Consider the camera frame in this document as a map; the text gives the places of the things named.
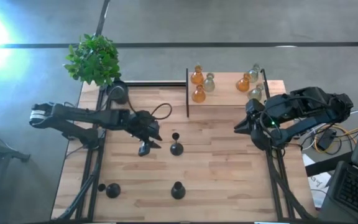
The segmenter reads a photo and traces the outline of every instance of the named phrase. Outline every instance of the chess piece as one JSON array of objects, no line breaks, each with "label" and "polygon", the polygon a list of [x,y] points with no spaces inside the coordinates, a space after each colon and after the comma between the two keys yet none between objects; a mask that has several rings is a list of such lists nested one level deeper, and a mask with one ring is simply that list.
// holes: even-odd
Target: chess piece
[{"label": "chess piece", "polygon": [[106,189],[106,184],[99,184],[98,185],[98,191],[102,192]]},{"label": "chess piece", "polygon": [[204,90],[206,92],[212,92],[215,89],[214,74],[206,74],[206,80],[204,81]]},{"label": "chess piece", "polygon": [[179,181],[176,181],[171,189],[171,195],[174,199],[182,199],[186,194],[186,189],[183,184]]},{"label": "chess piece", "polygon": [[250,79],[251,79],[251,75],[248,72],[245,72],[243,78],[241,78],[236,83],[236,88],[241,92],[248,91],[249,90],[249,80]]},{"label": "chess piece", "polygon": [[248,92],[248,99],[256,99],[257,101],[260,101],[262,99],[262,90],[264,89],[264,84],[259,83],[258,85],[256,85],[256,88]]},{"label": "chess piece", "polygon": [[180,156],[183,153],[183,146],[182,144],[178,143],[179,134],[173,133],[172,138],[175,140],[175,143],[171,145],[171,153],[174,156]]},{"label": "chess piece", "polygon": [[194,68],[195,71],[194,73],[191,75],[191,82],[193,84],[196,84],[196,85],[201,85],[203,84],[203,81],[204,81],[204,76],[203,74],[201,73],[201,71],[203,70],[203,68],[201,67],[201,65],[196,65],[196,67]]},{"label": "chess piece", "polygon": [[121,193],[121,187],[118,184],[112,183],[107,186],[106,189],[107,197],[116,198],[120,193]]},{"label": "chess piece", "polygon": [[258,72],[258,73],[259,73],[260,70],[261,70],[261,68],[260,68],[260,66],[259,66],[258,63],[255,63],[254,66],[252,67],[252,69],[253,69],[253,71]]},{"label": "chess piece", "polygon": [[196,103],[202,103],[202,102],[204,102],[205,98],[206,98],[206,96],[205,96],[203,86],[198,85],[196,87],[196,91],[194,91],[194,93],[192,94],[191,99],[193,99],[193,101]]},{"label": "chess piece", "polygon": [[248,74],[250,75],[249,82],[254,83],[254,82],[258,81],[259,72],[256,72],[254,69],[251,69],[248,71]]}]

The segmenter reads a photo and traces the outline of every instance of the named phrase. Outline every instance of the black metal frame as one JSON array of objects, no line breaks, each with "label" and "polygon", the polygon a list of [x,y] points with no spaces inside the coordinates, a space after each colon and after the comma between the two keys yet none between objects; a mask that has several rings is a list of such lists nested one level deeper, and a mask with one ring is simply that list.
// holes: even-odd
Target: black metal frame
[{"label": "black metal frame", "polygon": [[[101,35],[104,27],[104,22],[106,18],[106,13],[109,7],[111,0],[104,0],[103,6],[101,9],[101,14],[96,29],[96,35]],[[69,43],[62,44],[1,44],[0,49],[66,49],[68,48]],[[358,47],[358,42],[176,42],[176,43],[116,43],[116,47],[120,49],[144,49],[144,48],[209,48],[209,47]],[[264,85],[267,98],[270,97],[269,86],[266,82],[265,70],[262,70],[264,76]],[[185,82],[131,82],[128,83],[129,86],[137,87],[174,87],[174,86],[183,86],[186,88],[186,115],[189,117],[189,107],[188,107],[188,70],[186,69],[186,81]],[[104,97],[104,91],[99,91],[98,101],[96,109],[100,109]],[[101,138],[101,146],[96,150],[88,150],[86,154],[85,167],[83,171],[83,178],[81,183],[80,192],[87,192],[91,188],[91,197],[89,201],[89,209],[86,218],[83,218],[83,205],[84,205],[84,196],[85,193],[79,197],[77,203],[75,203],[76,213],[75,219],[57,219],[50,220],[42,223],[89,223],[93,221],[94,206],[96,203],[96,194],[97,194],[97,184],[99,181],[99,175],[101,170],[101,161],[103,159],[104,152],[104,141],[105,135]],[[95,167],[91,173],[91,161],[94,152],[97,153]],[[281,151],[276,151],[277,153],[277,162],[279,174],[282,177],[282,180],[286,186],[288,186],[287,174],[285,171],[285,165],[283,161],[283,156]],[[337,159],[347,159],[349,155],[345,155],[342,158],[338,156]],[[296,219],[294,216],[293,205],[290,203],[289,198],[285,195],[286,205],[288,209],[289,218],[283,217],[282,207],[280,203],[280,197],[278,194],[277,181],[272,177],[271,173],[275,168],[273,164],[273,157],[271,151],[266,151],[267,165],[270,173],[270,180],[272,185],[272,193],[275,204],[275,209],[277,213],[277,218],[279,222],[288,222],[288,223],[315,223],[315,220],[300,220]],[[306,171],[308,176],[321,172],[322,170],[330,169],[332,164],[327,161],[322,166],[308,166]]]},{"label": "black metal frame", "polygon": [[308,177],[321,174],[323,172],[329,172],[335,170],[339,161],[344,161],[350,165],[354,165],[352,162],[353,151],[341,154],[340,156],[332,157],[321,162],[315,162],[305,167]]}]

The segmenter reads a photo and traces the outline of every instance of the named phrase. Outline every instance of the paper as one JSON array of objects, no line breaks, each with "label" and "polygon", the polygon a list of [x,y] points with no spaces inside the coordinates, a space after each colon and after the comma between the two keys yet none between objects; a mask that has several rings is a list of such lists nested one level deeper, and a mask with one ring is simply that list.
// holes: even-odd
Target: paper
[{"label": "paper", "polygon": [[[314,161],[306,154],[302,154],[302,159],[305,166],[314,164]],[[313,202],[316,208],[321,208],[326,196],[326,194],[317,190],[322,190],[323,192],[327,193],[328,187],[326,187],[326,185],[330,178],[331,175],[329,175],[327,172],[308,177],[310,189],[315,189],[311,191],[311,194],[313,196]]]}]

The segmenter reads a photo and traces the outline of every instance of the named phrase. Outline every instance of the glass pawn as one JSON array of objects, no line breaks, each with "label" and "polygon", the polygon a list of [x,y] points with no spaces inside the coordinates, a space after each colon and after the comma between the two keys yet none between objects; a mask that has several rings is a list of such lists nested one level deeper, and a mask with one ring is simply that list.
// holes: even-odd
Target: glass pawn
[{"label": "glass pawn", "polygon": [[203,81],[204,81],[204,76],[203,74],[201,73],[201,71],[203,70],[203,68],[201,67],[201,65],[196,65],[196,67],[194,68],[195,71],[194,73],[191,75],[191,82],[193,84],[196,84],[196,85],[201,85],[203,84]]},{"label": "glass pawn", "polygon": [[206,74],[206,80],[204,81],[204,90],[206,92],[212,92],[215,89],[214,74]]},{"label": "glass pawn", "polygon": [[205,92],[202,85],[196,87],[196,91],[192,94],[191,98],[196,103],[202,103],[205,100]]},{"label": "glass pawn", "polygon": [[249,80],[250,80],[250,74],[245,72],[243,78],[241,78],[236,83],[236,88],[241,92],[248,91],[249,90]]},{"label": "glass pawn", "polygon": [[254,66],[252,67],[252,69],[253,69],[255,72],[258,72],[258,73],[259,73],[261,68],[260,68],[260,66],[259,66],[258,63],[255,63]]},{"label": "glass pawn", "polygon": [[256,85],[256,88],[248,92],[248,99],[256,99],[257,101],[260,101],[262,99],[262,91],[264,89],[264,84],[259,83],[258,85]]},{"label": "glass pawn", "polygon": [[254,69],[251,69],[248,71],[249,76],[250,76],[250,82],[254,83],[256,81],[258,81],[258,77],[259,77],[259,72],[255,71]]}]

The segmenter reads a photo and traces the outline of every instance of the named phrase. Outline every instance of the green leaves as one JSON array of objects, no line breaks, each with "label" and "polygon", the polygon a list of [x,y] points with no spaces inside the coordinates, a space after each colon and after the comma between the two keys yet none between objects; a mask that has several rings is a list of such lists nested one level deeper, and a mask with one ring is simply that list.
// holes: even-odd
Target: green leaves
[{"label": "green leaves", "polygon": [[85,37],[86,40],[92,39],[92,37],[90,35],[88,35],[88,34],[84,34],[84,37]]},{"label": "green leaves", "polygon": [[74,49],[71,44],[68,46],[68,50],[70,51],[70,54],[72,54],[72,55],[74,54]]},{"label": "green leaves", "polygon": [[84,34],[85,40],[74,49],[69,45],[66,59],[71,64],[64,65],[69,75],[82,82],[97,85],[111,84],[112,78],[121,76],[118,65],[118,51],[113,42],[101,35],[95,37]]}]

